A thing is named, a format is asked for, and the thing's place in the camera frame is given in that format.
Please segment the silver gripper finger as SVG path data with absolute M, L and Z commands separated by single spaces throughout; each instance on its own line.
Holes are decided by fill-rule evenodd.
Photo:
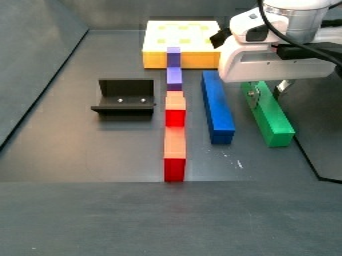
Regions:
M 274 97 L 278 98 L 284 93 L 286 93 L 294 83 L 294 80 L 284 80 L 274 88 Z
M 261 91 L 258 88 L 257 82 L 250 82 L 250 89 L 248 91 L 248 96 L 250 98 L 250 106 L 252 108 L 256 108 L 258 106 L 260 98 L 261 98 Z

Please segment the white and silver gripper body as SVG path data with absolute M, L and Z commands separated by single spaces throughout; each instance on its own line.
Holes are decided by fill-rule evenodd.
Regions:
M 323 28 L 328 7 L 256 7 L 230 20 L 218 72 L 226 82 L 329 76 L 337 64 L 307 51 L 336 49 L 337 29 Z

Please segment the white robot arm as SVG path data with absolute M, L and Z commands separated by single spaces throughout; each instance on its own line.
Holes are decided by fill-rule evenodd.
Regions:
M 340 0 L 257 0 L 213 37 L 221 50 L 218 72 L 228 82 L 245 82 L 258 106 L 261 81 L 278 80 L 286 89 L 298 79 L 323 78 L 342 68 L 339 28 L 324 21 Z

